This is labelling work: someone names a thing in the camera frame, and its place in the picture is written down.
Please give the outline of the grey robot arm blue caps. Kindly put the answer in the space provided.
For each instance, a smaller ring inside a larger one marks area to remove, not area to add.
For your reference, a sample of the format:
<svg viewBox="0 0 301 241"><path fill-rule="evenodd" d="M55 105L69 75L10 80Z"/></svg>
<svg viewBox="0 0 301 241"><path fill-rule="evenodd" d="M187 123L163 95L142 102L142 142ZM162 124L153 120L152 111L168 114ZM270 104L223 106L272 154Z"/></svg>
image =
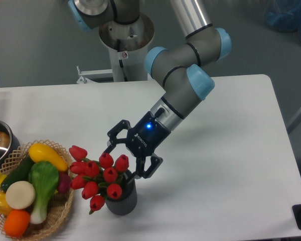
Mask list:
<svg viewBox="0 0 301 241"><path fill-rule="evenodd" d="M155 149L213 90L215 83L203 66L230 53L230 37L212 25L203 1L171 1L186 39L173 50L149 48L154 25L140 11L139 1L69 1L68 5L81 29L99 29L115 82L151 77L165 90L135 126L122 120L108 132L107 153L123 143L136 158L135 171L127 180L149 178L163 161Z"/></svg>

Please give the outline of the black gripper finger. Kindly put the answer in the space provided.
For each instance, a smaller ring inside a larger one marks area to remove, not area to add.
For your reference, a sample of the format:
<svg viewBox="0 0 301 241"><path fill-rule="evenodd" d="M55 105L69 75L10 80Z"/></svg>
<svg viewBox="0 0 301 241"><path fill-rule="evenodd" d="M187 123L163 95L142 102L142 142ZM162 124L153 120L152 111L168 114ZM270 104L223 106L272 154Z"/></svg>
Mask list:
<svg viewBox="0 0 301 241"><path fill-rule="evenodd" d="M107 142L107 148L104 150L104 153L110 154L117 144L127 144L129 143L128 137L125 138L118 138L117 135L122 130L130 130L130 122L128 120L122 119L119 123L117 123L108 133L107 136L109 138Z"/></svg>
<svg viewBox="0 0 301 241"><path fill-rule="evenodd" d="M127 183L133 181L133 179L140 179L140 178L150 178L154 172L158 169L158 167L162 164L163 158L157 156L156 154L151 154L150 156L150 166L145 170L145 162L146 157L136 157L136 168L135 171L128 176Z"/></svg>

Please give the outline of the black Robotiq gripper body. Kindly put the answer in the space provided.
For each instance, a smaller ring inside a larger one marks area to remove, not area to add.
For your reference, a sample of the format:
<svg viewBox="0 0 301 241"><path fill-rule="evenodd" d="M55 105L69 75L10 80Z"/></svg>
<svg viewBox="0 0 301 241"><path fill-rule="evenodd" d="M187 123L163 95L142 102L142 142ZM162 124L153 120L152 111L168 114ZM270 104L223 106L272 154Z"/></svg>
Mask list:
<svg viewBox="0 0 301 241"><path fill-rule="evenodd" d="M171 133L148 111L140 121L127 131L127 149L136 158L148 157Z"/></svg>

